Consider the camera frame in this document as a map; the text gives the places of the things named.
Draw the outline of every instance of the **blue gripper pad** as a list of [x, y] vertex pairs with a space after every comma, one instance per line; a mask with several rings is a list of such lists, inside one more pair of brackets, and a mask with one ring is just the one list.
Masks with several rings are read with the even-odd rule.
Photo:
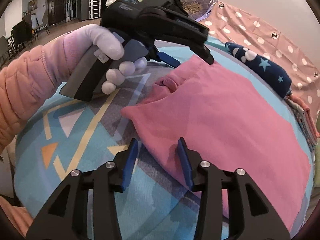
[[191, 164], [190, 164], [187, 152], [186, 152], [187, 150], [188, 149], [185, 149], [182, 138], [180, 138], [178, 140], [177, 152], [178, 152], [178, 156], [180, 158], [185, 182], [186, 182], [189, 190], [192, 191], [194, 183], [193, 183], [193, 179], [192, 179], [192, 167], [191, 167]]
[[171, 57], [170, 55], [164, 52], [158, 52], [158, 56], [161, 59], [161, 61], [163, 61], [171, 67], [177, 68], [181, 64], [180, 61], [176, 60], [174, 57]]
[[132, 139], [132, 141], [130, 142], [130, 145], [127, 149], [127, 152], [129, 152], [129, 154], [128, 154], [127, 161], [124, 165], [123, 180], [122, 180], [122, 185], [121, 185], [121, 188], [123, 191], [125, 191], [126, 188], [130, 184], [132, 171], [133, 171], [134, 164], [135, 164], [137, 156], [138, 156], [138, 141], [136, 139]]

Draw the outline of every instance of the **finger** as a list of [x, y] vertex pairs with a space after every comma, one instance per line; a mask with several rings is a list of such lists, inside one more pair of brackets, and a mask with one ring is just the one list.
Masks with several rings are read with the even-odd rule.
[[106, 78], [116, 86], [120, 86], [125, 80], [125, 76], [116, 68], [109, 69], [106, 72]]
[[141, 57], [134, 62], [137, 69], [145, 69], [147, 67], [148, 61], [145, 57]]
[[110, 95], [113, 91], [116, 90], [116, 85], [107, 80], [102, 84], [101, 90], [104, 94]]
[[119, 71], [125, 76], [131, 76], [135, 71], [136, 67], [131, 61], [124, 61], [119, 65]]
[[120, 41], [105, 27], [90, 24], [85, 29], [86, 35], [109, 58], [118, 60], [124, 55], [124, 48]]

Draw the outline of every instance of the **blue geometric bedsheet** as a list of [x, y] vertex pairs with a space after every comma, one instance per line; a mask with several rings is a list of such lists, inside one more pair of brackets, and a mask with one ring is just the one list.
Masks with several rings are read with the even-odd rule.
[[[312, 156], [303, 133], [288, 106], [241, 62], [217, 48], [222, 43], [209, 38], [209, 48], [222, 66], [247, 77], [265, 100], [292, 124], [301, 148]], [[189, 48], [157, 42], [164, 51], [181, 62], [190, 58]], [[124, 150], [131, 138], [139, 139], [133, 124], [121, 117], [120, 109], [145, 98], [159, 77], [171, 71], [164, 64], [148, 63], [146, 70], [128, 77], [110, 96], [89, 103], [72, 100], [58, 92], [30, 119], [18, 137], [15, 190], [22, 204], [35, 217], [50, 194], [73, 169], [90, 171]], [[305, 197], [291, 235], [303, 224], [313, 184], [310, 172]], [[124, 240], [192, 240], [200, 200], [168, 175], [146, 148], [139, 144], [139, 155], [131, 183], [124, 193], [116, 193], [116, 207]], [[92, 192], [89, 193], [88, 221], [92, 221]], [[228, 237], [225, 219], [222, 239]], [[88, 223], [91, 239], [92, 224]]]

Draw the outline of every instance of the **navy blue cloth with stars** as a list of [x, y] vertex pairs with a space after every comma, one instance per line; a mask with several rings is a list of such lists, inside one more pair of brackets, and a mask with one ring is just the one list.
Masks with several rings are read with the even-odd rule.
[[236, 43], [227, 42], [226, 48], [235, 58], [242, 61], [267, 82], [281, 98], [291, 94], [291, 78], [278, 64]]

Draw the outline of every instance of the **white glove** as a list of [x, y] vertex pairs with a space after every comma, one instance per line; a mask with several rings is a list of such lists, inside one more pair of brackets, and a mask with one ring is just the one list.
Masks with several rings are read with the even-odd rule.
[[[108, 29], [96, 24], [83, 26], [71, 33], [65, 34], [64, 51], [68, 65], [68, 69], [65, 70], [66, 76], [72, 73], [83, 55], [92, 45], [96, 45], [105, 55], [113, 60], [121, 59], [124, 55], [122, 44]], [[147, 60], [143, 57], [136, 62], [122, 62], [119, 70], [109, 69], [106, 73], [107, 81], [102, 85], [102, 92], [109, 95], [116, 89], [116, 86], [124, 82], [125, 77], [132, 75], [136, 69], [143, 69], [146, 66]]]
[[106, 95], [116, 90], [116, 86], [120, 86], [125, 77], [131, 76], [137, 69], [144, 69], [147, 66], [145, 57], [139, 58], [135, 62], [124, 61], [119, 65], [119, 69], [112, 68], [106, 73], [107, 81], [102, 84], [102, 92]]

